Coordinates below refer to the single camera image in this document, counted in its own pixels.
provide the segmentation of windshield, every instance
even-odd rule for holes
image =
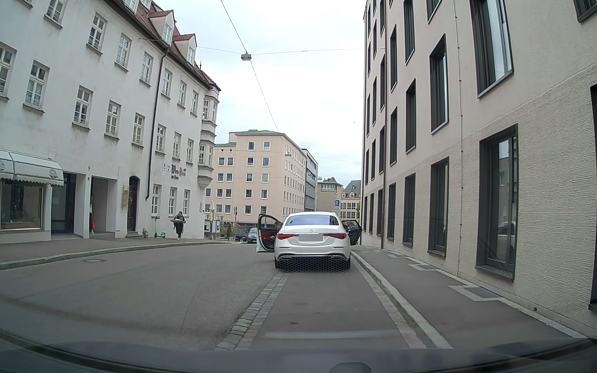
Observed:
[[[0,0],[0,353],[419,372],[585,338],[597,0]]]

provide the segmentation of car door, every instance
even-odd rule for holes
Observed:
[[[282,222],[270,215],[260,214],[257,219],[257,252],[269,253],[275,251],[275,234]]]
[[[342,225],[349,235],[349,244],[358,244],[358,239],[361,237],[361,225],[356,220],[343,220]]]

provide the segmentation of white awning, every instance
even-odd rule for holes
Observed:
[[[0,149],[0,179],[63,186],[64,172],[51,159]]]

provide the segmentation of sky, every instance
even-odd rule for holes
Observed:
[[[182,34],[196,34],[196,61],[222,89],[217,143],[232,131],[280,131],[316,157],[318,176],[345,186],[361,179],[365,0],[222,0],[253,55],[275,125],[221,1],[155,1],[174,9]],[[255,55],[344,48],[353,50]]]

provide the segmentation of building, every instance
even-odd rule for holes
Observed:
[[[381,0],[363,27],[363,244],[597,336],[597,1]]]
[[[220,89],[195,34],[151,0],[6,3],[0,243],[170,231],[179,210],[202,237]]]
[[[359,221],[361,217],[361,181],[352,180],[340,195],[340,218]]]
[[[317,211],[337,212],[340,207],[336,206],[336,200],[339,200],[342,193],[342,184],[336,181],[336,178],[328,179],[317,178]]]
[[[317,175],[319,174],[319,163],[312,157],[308,149],[301,149],[305,156],[305,211],[317,209]]]
[[[216,144],[216,180],[206,189],[212,216],[241,226],[257,226],[260,214],[281,220],[303,211],[305,156],[286,134],[248,130],[230,132]]]

